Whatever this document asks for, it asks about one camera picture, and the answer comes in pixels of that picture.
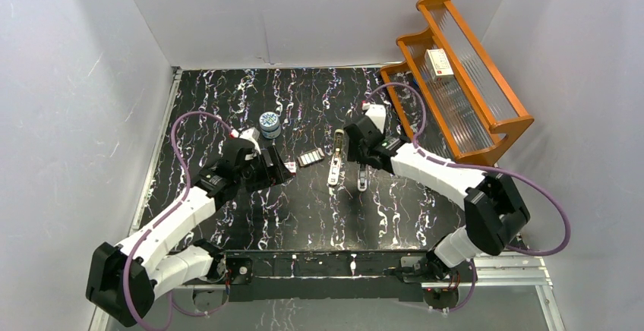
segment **gray wall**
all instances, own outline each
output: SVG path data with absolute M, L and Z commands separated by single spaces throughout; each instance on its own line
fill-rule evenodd
M 418 0 L 135 0 L 172 65 L 246 68 L 402 60 Z M 482 36 L 501 0 L 454 0 Z
M 93 249 L 126 235 L 171 69 L 132 0 L 0 0 L 0 329 L 87 329 Z
M 535 116 L 501 162 L 562 200 L 573 239 L 549 257 L 570 330 L 642 329 L 644 0 L 503 0 L 484 45 Z M 524 191 L 529 241 L 555 245 L 554 209 Z

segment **black marble table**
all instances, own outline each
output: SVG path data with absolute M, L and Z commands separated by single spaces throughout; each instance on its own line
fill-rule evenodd
M 182 170 L 169 143 L 170 127 L 181 114 L 204 110 L 220 115 L 238 130 L 258 127 L 265 111 L 280 114 L 282 134 L 273 142 L 285 162 L 320 147 L 329 154 L 333 131 L 356 118 L 354 108 L 380 84 L 377 69 L 281 69 L 184 71 L 166 137 L 149 191 L 142 224 L 179 196 Z M 408 93 L 408 112 L 420 112 Z M 376 98 L 390 106 L 383 94 Z M 402 129 L 393 109 L 388 130 Z M 410 115 L 418 122 L 419 115 Z M 421 143 L 436 137 L 430 123 Z M 192 117 L 178 130 L 190 171 L 196 172 L 221 150 L 223 129 L 208 118 Z M 355 163 L 343 164 L 339 184 L 327 186 L 329 161 L 298 168 L 288 184 L 240 193 L 215 216 L 181 241 L 200 238 L 230 250 L 376 250 L 430 248 L 464 223 L 463 212 L 447 198 L 411 180 L 371 170 L 369 189 L 357 189 Z

